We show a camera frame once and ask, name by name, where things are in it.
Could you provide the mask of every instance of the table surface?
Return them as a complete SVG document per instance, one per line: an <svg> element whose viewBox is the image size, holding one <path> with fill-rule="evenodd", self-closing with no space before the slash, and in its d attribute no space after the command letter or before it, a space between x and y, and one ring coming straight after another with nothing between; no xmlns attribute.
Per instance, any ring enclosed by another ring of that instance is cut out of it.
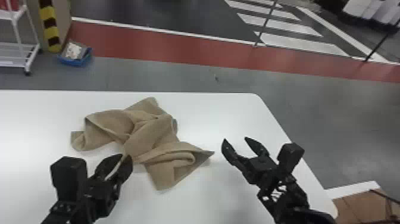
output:
<svg viewBox="0 0 400 224"><path fill-rule="evenodd" d="M1 223L40 223L45 218L57 200L49 165L60 157L84 158L91 175L104 157L120 152L115 143L87 152L72 149L70 132L83 129L85 115L126 108L146 97L155 97L177 119L182 141L215 154L165 191L156 191L143 166L135 166L110 216L96 223L274 223L256 198L257 187L248 185L220 151L227 138L239 154L253 156L243 139L249 136L276 158L280 147L290 142L257 95L0 91ZM293 174L312 209L337 216L335 205L303 160Z"/></svg>

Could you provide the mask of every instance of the small box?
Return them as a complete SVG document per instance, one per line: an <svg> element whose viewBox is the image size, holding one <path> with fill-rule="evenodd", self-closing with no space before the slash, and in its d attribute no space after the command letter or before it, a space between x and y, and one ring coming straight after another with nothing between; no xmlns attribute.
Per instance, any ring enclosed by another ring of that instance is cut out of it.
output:
<svg viewBox="0 0 400 224"><path fill-rule="evenodd" d="M19 0L10 0L11 10L18 11L20 9L20 1ZM7 10L7 0L0 0L0 10Z"/></svg>

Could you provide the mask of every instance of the towel fold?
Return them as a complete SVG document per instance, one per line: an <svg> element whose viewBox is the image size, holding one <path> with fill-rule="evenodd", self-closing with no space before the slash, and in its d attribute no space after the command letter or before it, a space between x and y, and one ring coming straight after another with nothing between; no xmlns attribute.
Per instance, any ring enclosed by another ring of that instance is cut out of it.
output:
<svg viewBox="0 0 400 224"><path fill-rule="evenodd" d="M93 150L117 142L134 164L143 164L157 190L167 189L214 154L176 136L177 122L150 97L125 110L106 110L85 117L84 131L71 133L75 150Z"/></svg>

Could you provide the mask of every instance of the white shelf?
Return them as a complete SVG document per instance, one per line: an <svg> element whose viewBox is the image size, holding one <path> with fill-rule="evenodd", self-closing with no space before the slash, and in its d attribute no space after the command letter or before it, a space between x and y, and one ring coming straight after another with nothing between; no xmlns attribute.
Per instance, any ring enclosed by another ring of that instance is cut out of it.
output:
<svg viewBox="0 0 400 224"><path fill-rule="evenodd" d="M26 11L26 5L21 5L18 11L10 11L8 10L0 10L0 20L13 20L12 16L14 16L14 20L18 20Z"/></svg>
<svg viewBox="0 0 400 224"><path fill-rule="evenodd" d="M30 57L36 56L39 45L23 45L23 56L18 44L0 42L0 67L25 67Z"/></svg>
<svg viewBox="0 0 400 224"><path fill-rule="evenodd" d="M0 42L0 67L22 67L26 76L30 75L30 66L40 50L38 35L33 26L32 18L26 6L26 0L18 11L0 10L0 20L8 20L14 29L17 43ZM18 20L26 13L30 27L35 37L35 44L23 44L18 30Z"/></svg>

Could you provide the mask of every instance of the red floor stripe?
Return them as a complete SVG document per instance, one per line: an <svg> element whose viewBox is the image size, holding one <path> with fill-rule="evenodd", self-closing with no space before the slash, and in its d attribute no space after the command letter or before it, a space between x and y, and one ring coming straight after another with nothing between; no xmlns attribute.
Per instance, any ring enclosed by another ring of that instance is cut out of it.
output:
<svg viewBox="0 0 400 224"><path fill-rule="evenodd" d="M74 41L93 47L95 56L199 64L400 82L400 66L284 48L253 48L241 43L170 35L74 21Z"/></svg>

